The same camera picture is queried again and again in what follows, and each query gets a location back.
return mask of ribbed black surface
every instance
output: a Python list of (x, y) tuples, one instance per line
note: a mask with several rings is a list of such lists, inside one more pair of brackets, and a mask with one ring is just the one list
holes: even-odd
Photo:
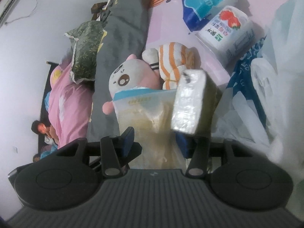
[(300, 222), (283, 208), (267, 212), (234, 209), (216, 199), (201, 180), (180, 170), (129, 170), (107, 180), (86, 203), (69, 210), (23, 208), (13, 228), (295, 228)]

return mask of gray blanket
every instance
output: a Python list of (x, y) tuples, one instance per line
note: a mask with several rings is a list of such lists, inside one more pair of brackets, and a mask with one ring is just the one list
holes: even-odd
[(119, 135), (115, 113), (107, 116), (102, 112), (103, 104), (112, 100), (108, 89), (109, 77), (130, 54), (141, 56), (149, 27), (150, 0), (112, 2), (113, 5), (101, 16), (101, 20), (107, 20), (104, 27), (107, 33), (97, 54), (93, 110), (87, 133), (89, 142), (99, 141), (108, 135)]

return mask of blue patterned fabric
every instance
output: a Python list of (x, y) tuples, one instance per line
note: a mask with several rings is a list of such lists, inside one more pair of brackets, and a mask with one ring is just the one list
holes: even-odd
[(51, 150), (49, 150), (49, 151), (44, 151), (43, 153), (41, 153), (40, 159), (45, 158), (46, 156), (52, 154), (53, 152), (56, 152), (56, 151), (57, 151), (57, 147), (58, 147), (58, 146), (57, 146), (56, 144), (52, 144)]
[(257, 58), (257, 53), (262, 48), (264, 40), (265, 38), (261, 38), (259, 42), (253, 45), (249, 49), (249, 51), (247, 51), (246, 54), (237, 61), (230, 81), (227, 85), (227, 88), (233, 88), (233, 96), (235, 96), (235, 94), (240, 91), (244, 95), (246, 100), (253, 101), (259, 119), (262, 125), (265, 127), (266, 115), (257, 95), (257, 92), (253, 87), (250, 68), (251, 61)]

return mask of plush toy ear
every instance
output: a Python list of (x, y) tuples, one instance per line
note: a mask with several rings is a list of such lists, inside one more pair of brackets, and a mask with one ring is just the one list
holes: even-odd
[(131, 54), (131, 55), (128, 56), (127, 60), (136, 59), (136, 58), (137, 58), (136, 55)]
[(142, 53), (142, 59), (149, 65), (159, 62), (158, 51), (155, 48), (144, 50)]
[(113, 101), (105, 102), (102, 106), (102, 111), (106, 115), (110, 115), (114, 111)]

